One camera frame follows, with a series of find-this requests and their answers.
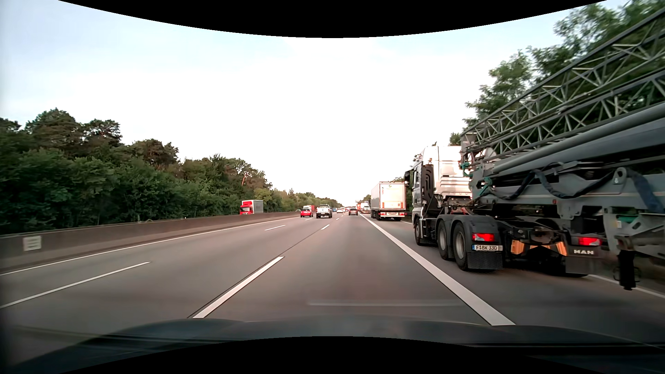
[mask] red taillight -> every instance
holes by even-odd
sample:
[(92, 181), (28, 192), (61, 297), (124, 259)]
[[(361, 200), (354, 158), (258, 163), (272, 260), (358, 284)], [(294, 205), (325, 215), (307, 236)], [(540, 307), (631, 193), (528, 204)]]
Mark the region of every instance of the red taillight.
[(493, 242), (494, 234), (474, 234), (473, 240), (476, 242)]
[(600, 245), (600, 238), (577, 237), (577, 245), (597, 247)]

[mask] asphalt road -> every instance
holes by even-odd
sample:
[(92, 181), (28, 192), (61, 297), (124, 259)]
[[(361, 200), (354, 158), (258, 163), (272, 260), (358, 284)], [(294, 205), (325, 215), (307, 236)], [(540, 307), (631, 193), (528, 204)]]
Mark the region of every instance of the asphalt road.
[(17, 363), (88, 337), (188, 317), (380, 314), (548, 325), (665, 341), (665, 296), (535, 270), (463, 272), (407, 222), (287, 218), (0, 275)]

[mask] steel lattice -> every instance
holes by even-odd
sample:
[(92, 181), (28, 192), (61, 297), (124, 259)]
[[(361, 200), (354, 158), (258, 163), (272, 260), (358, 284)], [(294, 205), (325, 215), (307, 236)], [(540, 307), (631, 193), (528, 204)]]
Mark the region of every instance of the steel lattice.
[(665, 101), (665, 8), (462, 132), (463, 162), (516, 156)]

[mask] truck wheel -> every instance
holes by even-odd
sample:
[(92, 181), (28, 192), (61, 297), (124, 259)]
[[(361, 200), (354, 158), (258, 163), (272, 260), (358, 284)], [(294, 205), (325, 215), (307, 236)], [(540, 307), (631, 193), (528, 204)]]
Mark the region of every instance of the truck wheel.
[(416, 244), (418, 244), (419, 246), (425, 246), (425, 242), (422, 239), (420, 239), (421, 238), (420, 225), (418, 224), (417, 220), (414, 223), (414, 236), (416, 237)]
[(448, 256), (448, 240), (446, 238), (446, 226), (444, 225), (443, 222), (439, 224), (439, 228), (437, 229), (436, 243), (437, 246), (439, 247), (439, 255), (441, 255), (442, 259), (446, 261), (454, 260), (454, 258)]
[(455, 254), (455, 262), (460, 269), (466, 271), (468, 270), (468, 259), (466, 248), (471, 245), (469, 242), (466, 232), (464, 231), (464, 225), (458, 224), (455, 225), (453, 230), (453, 253)]

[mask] white pickup truck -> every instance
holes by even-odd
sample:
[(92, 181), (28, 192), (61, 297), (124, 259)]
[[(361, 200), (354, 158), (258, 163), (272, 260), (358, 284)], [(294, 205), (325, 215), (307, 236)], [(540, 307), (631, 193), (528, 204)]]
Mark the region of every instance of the white pickup truck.
[(319, 205), (317, 208), (317, 218), (326, 216), (327, 218), (333, 217), (333, 209), (329, 205)]

